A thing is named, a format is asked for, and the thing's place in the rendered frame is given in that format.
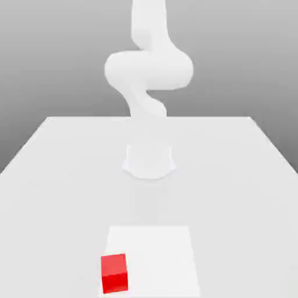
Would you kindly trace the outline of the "small red cube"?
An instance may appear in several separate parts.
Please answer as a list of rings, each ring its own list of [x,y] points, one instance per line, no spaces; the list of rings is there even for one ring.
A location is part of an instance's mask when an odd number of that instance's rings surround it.
[[[128,290],[125,253],[101,256],[101,280],[103,294]]]

